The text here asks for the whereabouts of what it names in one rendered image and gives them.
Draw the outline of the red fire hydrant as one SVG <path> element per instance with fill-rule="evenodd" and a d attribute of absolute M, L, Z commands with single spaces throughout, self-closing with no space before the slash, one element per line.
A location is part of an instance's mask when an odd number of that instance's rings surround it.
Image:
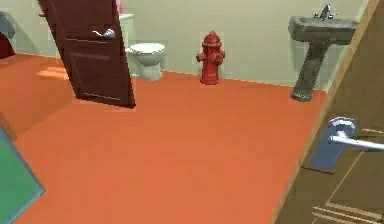
<path fill-rule="evenodd" d="M 215 31 L 210 31 L 202 41 L 202 52 L 196 60 L 203 63 L 200 82 L 205 85 L 216 85 L 219 80 L 219 66 L 223 63 L 225 52 L 222 42 Z"/>

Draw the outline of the white toilet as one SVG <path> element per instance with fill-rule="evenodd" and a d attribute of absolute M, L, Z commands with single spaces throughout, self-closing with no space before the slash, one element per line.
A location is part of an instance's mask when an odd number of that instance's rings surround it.
<path fill-rule="evenodd" d="M 164 58 L 165 45 L 139 41 L 133 14 L 121 14 L 119 21 L 130 75 L 147 81 L 159 80 L 162 77 L 161 61 Z"/>

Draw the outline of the dark red room door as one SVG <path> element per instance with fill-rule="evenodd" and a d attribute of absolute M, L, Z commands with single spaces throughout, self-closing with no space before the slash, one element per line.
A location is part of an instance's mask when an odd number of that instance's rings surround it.
<path fill-rule="evenodd" d="M 136 106 L 116 0 L 37 0 L 78 99 Z M 113 29 L 114 39 L 92 31 Z"/>

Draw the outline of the brown room door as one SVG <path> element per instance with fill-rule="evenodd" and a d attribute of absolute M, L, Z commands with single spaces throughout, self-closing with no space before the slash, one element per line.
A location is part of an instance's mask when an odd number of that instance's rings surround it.
<path fill-rule="evenodd" d="M 368 0 L 270 224 L 384 224 L 384 152 L 346 147 L 332 169 L 310 167 L 336 117 L 384 144 L 384 0 Z"/>

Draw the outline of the silver sink tap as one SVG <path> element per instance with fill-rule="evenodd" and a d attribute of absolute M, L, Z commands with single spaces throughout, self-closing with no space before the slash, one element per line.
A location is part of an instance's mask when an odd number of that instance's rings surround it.
<path fill-rule="evenodd" d="M 335 16 L 335 13 L 332 13 L 331 9 L 332 9 L 332 6 L 330 4 L 326 4 L 320 13 L 311 12 L 311 15 L 314 18 L 321 19 L 322 21 L 324 21 L 325 19 L 333 19 Z"/>

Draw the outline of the green panel with grey rim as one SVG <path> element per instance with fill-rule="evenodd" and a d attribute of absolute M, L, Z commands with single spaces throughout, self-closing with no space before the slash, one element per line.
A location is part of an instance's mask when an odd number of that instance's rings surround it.
<path fill-rule="evenodd" d="M 0 128 L 0 224 L 12 224 L 45 188 Z"/>

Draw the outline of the dark red rounded object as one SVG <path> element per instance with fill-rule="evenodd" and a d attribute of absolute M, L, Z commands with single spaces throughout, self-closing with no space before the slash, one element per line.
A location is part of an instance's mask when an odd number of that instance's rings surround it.
<path fill-rule="evenodd" d="M 9 38 L 0 32 L 0 59 L 5 59 L 15 55 L 15 51 Z"/>

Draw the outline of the grey pedestal sink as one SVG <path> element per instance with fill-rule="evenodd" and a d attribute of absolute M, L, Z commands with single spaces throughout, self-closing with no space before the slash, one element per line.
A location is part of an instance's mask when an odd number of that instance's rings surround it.
<path fill-rule="evenodd" d="M 309 44 L 291 98 L 301 102 L 312 100 L 313 89 L 324 57 L 331 45 L 349 45 L 358 27 L 351 19 L 325 19 L 291 16 L 288 32 L 294 41 Z"/>

